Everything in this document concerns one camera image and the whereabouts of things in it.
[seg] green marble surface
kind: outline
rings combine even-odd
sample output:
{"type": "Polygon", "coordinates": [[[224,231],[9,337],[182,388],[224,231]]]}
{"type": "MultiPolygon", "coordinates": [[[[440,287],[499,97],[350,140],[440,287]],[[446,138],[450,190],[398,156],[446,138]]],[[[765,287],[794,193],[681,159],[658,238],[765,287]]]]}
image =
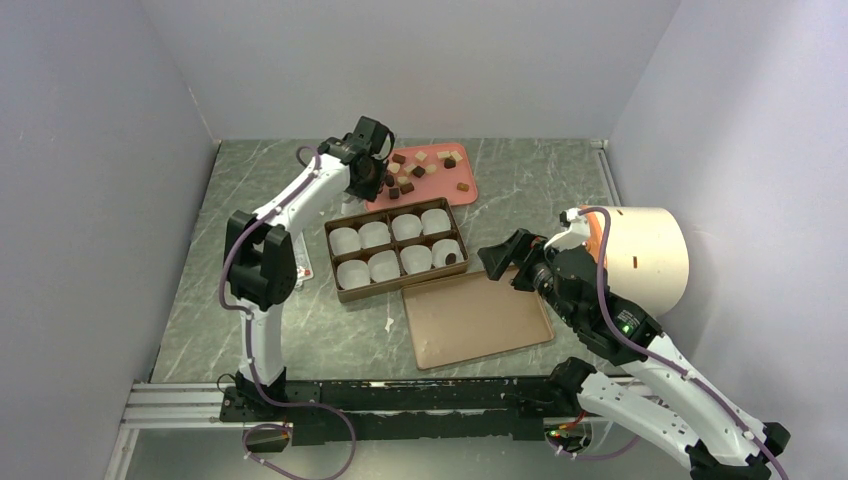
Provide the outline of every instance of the green marble surface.
{"type": "MultiPolygon", "coordinates": [[[[234,373],[241,352],[238,316],[222,310],[215,291],[227,218],[252,211],[301,171],[295,149],[319,139],[226,141],[221,146],[192,235],[183,276],[153,372],[154,382],[214,381],[234,373]]],[[[400,139],[399,147],[459,142],[479,189],[454,215],[469,252],[500,243],[516,228],[552,234],[560,211],[611,204],[588,140],[400,139]]],[[[545,344],[432,370],[418,370],[400,292],[340,304],[336,298],[324,222],[341,216],[341,197],[305,229],[315,277],[286,302],[283,355],[290,379],[409,379],[546,375],[569,356],[612,373],[552,311],[556,337],[545,344]],[[387,319],[394,323],[386,331],[387,319]]],[[[469,271],[482,270],[472,254],[469,271]]]]}

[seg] red tray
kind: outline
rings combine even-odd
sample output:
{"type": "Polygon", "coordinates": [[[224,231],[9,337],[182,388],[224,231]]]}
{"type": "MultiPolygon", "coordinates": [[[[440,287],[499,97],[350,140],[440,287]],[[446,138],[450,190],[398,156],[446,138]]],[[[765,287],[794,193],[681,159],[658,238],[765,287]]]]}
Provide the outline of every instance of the red tray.
{"type": "Polygon", "coordinates": [[[398,174],[395,175],[390,172],[389,175],[394,175],[395,177],[404,175],[408,176],[410,180],[412,180],[412,184],[415,185],[415,190],[406,195],[401,195],[397,200],[392,200],[389,198],[389,189],[387,187],[383,187],[383,193],[377,195],[377,200],[373,202],[365,202],[365,208],[368,209],[369,212],[382,210],[384,208],[400,207],[410,203],[423,202],[439,197],[447,198],[448,203],[452,206],[468,205],[477,200],[477,183],[474,182],[474,174],[471,172],[471,159],[468,158],[468,153],[465,152],[465,147],[462,145],[458,143],[441,143],[438,145],[396,148],[392,151],[391,155],[394,155],[395,153],[405,156],[406,163],[401,166],[401,170],[398,174]],[[452,152],[454,150],[462,155],[463,160],[457,163],[456,168],[448,170],[444,167],[442,161],[439,160],[437,154],[438,152],[452,152]],[[427,154],[427,158],[423,162],[420,162],[420,165],[422,167],[426,167],[431,163],[436,164],[439,167],[439,169],[436,170],[436,173],[417,178],[412,174],[407,175],[406,172],[403,171],[403,167],[409,165],[410,162],[418,163],[418,160],[415,158],[415,154],[418,152],[424,152],[427,154]],[[456,184],[460,182],[465,183],[470,187],[467,192],[456,189],[456,184]]]}

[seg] tabletop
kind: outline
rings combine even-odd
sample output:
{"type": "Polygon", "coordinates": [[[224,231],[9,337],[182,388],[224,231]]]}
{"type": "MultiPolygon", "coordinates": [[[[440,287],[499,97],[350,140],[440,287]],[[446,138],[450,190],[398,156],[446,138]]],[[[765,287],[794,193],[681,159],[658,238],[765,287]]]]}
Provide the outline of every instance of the tabletop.
{"type": "MultiPolygon", "coordinates": [[[[320,142],[238,140],[221,145],[151,381],[205,382],[235,373],[240,323],[236,313],[221,309],[216,296],[227,219],[235,210],[252,211],[277,195],[302,169],[294,157],[297,147],[320,142]]],[[[399,139],[397,146],[448,142],[465,147],[479,189],[475,203],[453,207],[471,254],[469,272],[483,269],[478,248],[503,242],[516,228],[550,235],[559,227],[560,211],[611,204],[588,140],[412,138],[399,139]]],[[[342,216],[341,200],[334,199],[303,230],[315,276],[285,304],[282,341],[289,379],[547,375],[570,356],[606,373],[618,372],[590,353],[551,310],[555,337],[550,342],[419,370],[400,292],[347,304],[336,297],[323,225],[342,216]],[[388,318],[394,322],[387,329],[388,318]]]]}

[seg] white paper cup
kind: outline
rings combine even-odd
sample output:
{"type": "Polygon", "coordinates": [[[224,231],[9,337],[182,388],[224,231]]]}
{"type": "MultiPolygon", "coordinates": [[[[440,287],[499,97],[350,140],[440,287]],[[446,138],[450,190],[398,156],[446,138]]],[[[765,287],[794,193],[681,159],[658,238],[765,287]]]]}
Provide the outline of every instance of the white paper cup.
{"type": "Polygon", "coordinates": [[[330,232],[330,248],[333,249],[333,255],[355,252],[362,248],[359,234],[352,228],[337,228],[330,232]]]}
{"type": "Polygon", "coordinates": [[[436,268],[453,265],[465,260],[462,256],[462,250],[459,249],[459,242],[446,238],[439,240],[433,244],[433,265],[436,268]]]}
{"type": "Polygon", "coordinates": [[[368,260],[368,269],[375,282],[385,282],[400,277],[400,265],[394,250],[374,254],[368,260]]]}
{"type": "Polygon", "coordinates": [[[392,220],[392,232],[398,241],[421,235],[422,228],[421,219],[417,215],[407,213],[392,220]]]}
{"type": "Polygon", "coordinates": [[[424,235],[447,232],[450,230],[450,218],[448,217],[448,212],[441,208],[434,208],[422,213],[421,224],[424,226],[424,235]]]}
{"type": "Polygon", "coordinates": [[[389,226],[383,222],[366,223],[359,229],[359,241],[362,248],[386,245],[392,241],[389,236],[389,226]]]}
{"type": "Polygon", "coordinates": [[[400,251],[400,261],[406,273],[421,273],[433,266],[433,252],[424,245],[412,245],[400,251]]]}
{"type": "Polygon", "coordinates": [[[342,290],[364,287],[371,283],[368,265],[362,260],[348,260],[339,265],[336,271],[342,290]]]}

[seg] white wall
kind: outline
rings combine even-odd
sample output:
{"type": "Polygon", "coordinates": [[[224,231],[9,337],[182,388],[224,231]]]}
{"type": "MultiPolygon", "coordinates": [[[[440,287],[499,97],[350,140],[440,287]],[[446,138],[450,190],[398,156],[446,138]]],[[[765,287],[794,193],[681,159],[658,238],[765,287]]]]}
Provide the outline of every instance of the white wall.
{"type": "Polygon", "coordinates": [[[662,320],[793,434],[793,480],[845,478],[848,7],[684,1],[612,135],[628,205],[668,208],[690,286],[662,320]]]}
{"type": "Polygon", "coordinates": [[[218,138],[607,138],[679,0],[142,0],[218,138]]]}
{"type": "Polygon", "coordinates": [[[3,479],[103,477],[213,155],[138,2],[0,2],[3,479]]]}

